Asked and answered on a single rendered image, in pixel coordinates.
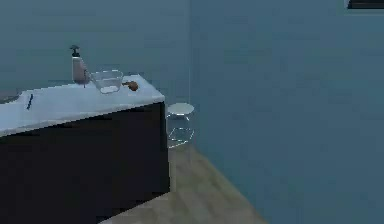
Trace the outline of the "black kitchen counter white top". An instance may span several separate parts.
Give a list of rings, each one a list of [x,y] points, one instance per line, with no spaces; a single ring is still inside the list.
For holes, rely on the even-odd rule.
[[[169,192],[165,97],[130,79],[137,91],[68,84],[0,104],[0,224],[99,224]]]

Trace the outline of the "clear glass bowl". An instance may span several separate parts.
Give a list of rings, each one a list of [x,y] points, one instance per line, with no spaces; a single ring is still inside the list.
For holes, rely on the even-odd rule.
[[[99,71],[90,74],[90,79],[102,94],[118,92],[123,73],[119,70]]]

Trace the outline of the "soap dispenser bottle black pump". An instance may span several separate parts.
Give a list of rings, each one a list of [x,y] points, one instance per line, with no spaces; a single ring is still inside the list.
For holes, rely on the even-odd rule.
[[[86,85],[90,82],[89,72],[78,50],[77,45],[70,47],[72,50],[72,79],[73,82],[79,85]]]

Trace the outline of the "grey sink basin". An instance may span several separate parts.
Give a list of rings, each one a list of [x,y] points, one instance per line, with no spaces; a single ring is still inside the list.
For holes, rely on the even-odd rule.
[[[3,90],[0,91],[0,104],[6,104],[17,100],[21,95],[18,90]]]

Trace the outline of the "dark framed window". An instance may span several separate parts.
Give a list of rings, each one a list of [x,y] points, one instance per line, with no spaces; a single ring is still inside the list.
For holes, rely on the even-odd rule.
[[[347,9],[384,9],[384,0],[348,0]]]

